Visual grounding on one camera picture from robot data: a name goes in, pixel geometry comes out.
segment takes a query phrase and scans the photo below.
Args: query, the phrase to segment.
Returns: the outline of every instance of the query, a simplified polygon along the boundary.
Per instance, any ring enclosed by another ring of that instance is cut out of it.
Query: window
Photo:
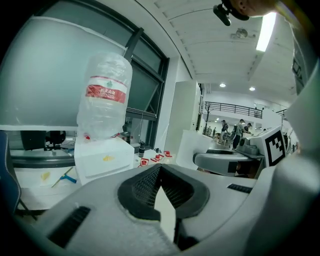
[[[34,91],[46,93],[46,97],[38,97],[42,99],[40,104],[41,107],[37,106],[39,103],[37,103],[38,99],[36,98],[29,97],[27,99],[28,103],[21,101],[22,105],[19,106],[19,111],[23,113],[23,115],[20,116],[19,119],[16,118],[17,115],[14,112],[14,109],[12,110],[13,112],[7,111],[9,113],[7,114],[7,117],[2,115],[10,120],[10,122],[18,122],[12,123],[11,126],[20,126],[21,121],[24,122],[31,116],[32,118],[30,120],[28,119],[26,125],[34,127],[42,126],[42,129],[43,127],[47,128],[47,126],[59,127],[60,130],[66,130],[67,133],[73,133],[73,131],[69,130],[72,130],[72,127],[75,127],[76,124],[79,106],[77,101],[80,100],[81,93],[73,87],[75,81],[72,77],[74,76],[77,77],[77,79],[82,79],[82,76],[76,75],[76,73],[79,73],[76,71],[77,69],[85,70],[83,67],[84,61],[92,54],[89,48],[84,48],[83,46],[84,43],[87,45],[89,42],[86,35],[83,33],[77,35],[76,33],[78,33],[78,30],[73,29],[77,26],[81,26],[94,31],[94,33],[91,33],[92,36],[90,35],[92,37],[90,40],[95,40],[95,47],[93,47],[94,49],[92,49],[92,52],[101,51],[101,49],[103,50],[105,48],[107,50],[111,49],[113,52],[124,55],[131,63],[133,71],[132,82],[128,98],[126,120],[123,126],[124,133],[121,136],[127,140],[129,136],[130,144],[135,147],[136,151],[138,151],[139,143],[141,141],[145,142],[146,148],[153,148],[169,59],[166,58],[161,50],[146,34],[143,33],[143,28],[137,27],[114,10],[94,0],[56,1],[53,2],[51,6],[45,6],[40,12],[34,13],[34,16],[35,17],[28,21],[28,24],[26,24],[19,34],[19,36],[24,36],[24,40],[28,43],[24,45],[20,43],[17,48],[19,51],[12,50],[13,57],[11,58],[11,61],[8,61],[10,65],[13,63],[16,63],[15,65],[20,64],[20,68],[23,71],[21,76],[12,76],[10,84],[13,86],[11,87],[10,92],[14,91],[12,88],[16,87],[17,84],[21,84],[20,82],[17,82],[17,80],[27,77],[27,79],[23,80],[24,83],[22,83],[25,85],[29,78],[23,74],[24,72],[31,74],[29,71],[33,69],[43,70],[42,73],[49,78],[47,79],[47,83],[50,84],[50,89],[44,89],[44,87],[38,83],[40,80],[35,80],[32,83]],[[106,37],[106,42],[104,42],[103,38],[101,38],[101,40],[96,40],[96,38],[94,38],[95,34]],[[12,46],[17,46],[15,45],[15,41],[11,43],[11,49]],[[20,57],[19,54],[22,51],[24,61],[30,63],[35,62],[36,64],[29,66],[24,65],[22,68],[22,62],[17,61],[17,58]],[[73,57],[75,57],[76,65],[73,65],[71,62]],[[49,59],[53,59],[55,62],[49,61],[50,63],[46,64]],[[49,73],[48,70],[53,70],[54,75],[52,75],[52,72]],[[65,76],[57,75],[70,72],[73,72],[73,76],[69,76],[68,79],[64,79]],[[55,99],[58,94],[60,95],[59,104],[57,102],[52,102],[51,100]],[[46,113],[47,117],[52,117],[55,112],[64,114],[57,118],[51,118],[49,124],[46,122],[41,123],[41,121],[46,120],[46,116],[43,114],[38,115],[32,111],[32,108],[35,108],[35,106],[37,106],[37,109],[42,110],[43,113]],[[54,109],[53,112],[48,111],[48,108]],[[0,119],[0,129],[2,125],[5,125],[5,123],[2,123],[1,121],[2,120]],[[49,131],[40,131],[40,129],[37,128],[34,130],[38,133],[27,135],[33,137],[35,135],[38,136],[38,140],[34,143],[41,143],[41,146],[38,145],[37,149],[32,151],[25,151],[27,149],[24,147],[20,138],[20,130],[16,129],[15,131],[9,132],[10,149],[14,150],[13,158],[18,160],[21,154],[23,157],[26,157],[27,155],[29,158],[39,156],[44,160],[47,158],[50,158],[51,160],[52,157],[54,159],[61,157],[60,155],[54,155],[50,149],[52,145],[49,145],[47,140],[50,138],[51,133]],[[68,151],[70,150],[69,146],[71,145],[72,150],[74,143],[69,143],[73,140],[71,138],[72,136],[68,136],[67,134],[66,137],[69,137],[68,140],[65,140],[60,146],[67,148],[64,149],[65,152],[63,157],[68,158]]]

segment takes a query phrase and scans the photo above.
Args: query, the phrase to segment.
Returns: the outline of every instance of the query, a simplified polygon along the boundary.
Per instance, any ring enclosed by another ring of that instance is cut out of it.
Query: blue tool
[[[73,183],[77,183],[77,180],[76,180],[76,179],[71,178],[70,176],[68,176],[68,175],[66,175],[66,174],[64,174],[64,175],[62,175],[62,176],[60,177],[60,180],[64,180],[64,179],[67,179],[67,180],[69,180],[69,181],[71,181],[71,182],[73,182]]]

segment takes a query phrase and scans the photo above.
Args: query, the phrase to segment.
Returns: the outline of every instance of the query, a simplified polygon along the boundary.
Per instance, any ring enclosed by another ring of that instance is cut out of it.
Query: desk
[[[50,154],[50,151],[41,151],[43,153]],[[154,158],[157,153],[154,150],[146,150],[143,158]],[[139,154],[134,154],[133,167],[137,168],[140,165],[141,158]],[[55,204],[63,200],[68,195],[81,187],[80,182],[72,183],[69,180],[60,180],[54,187],[51,187],[58,178],[65,173],[70,167],[63,168],[14,168],[17,179],[21,186],[21,199],[29,210],[47,210],[53,207]],[[41,182],[41,174],[50,172],[50,176],[46,182]],[[74,167],[68,175],[76,180],[78,176],[76,173],[76,167]],[[22,206],[18,206],[18,209],[24,210]]]

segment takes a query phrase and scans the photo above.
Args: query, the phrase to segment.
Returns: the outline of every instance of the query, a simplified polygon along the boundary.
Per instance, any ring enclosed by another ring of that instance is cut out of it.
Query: ceiling light
[[[276,16],[277,15],[275,12],[270,12],[269,14],[263,16],[259,41],[256,46],[256,49],[258,51],[266,51],[272,35],[272,31],[274,30]]]

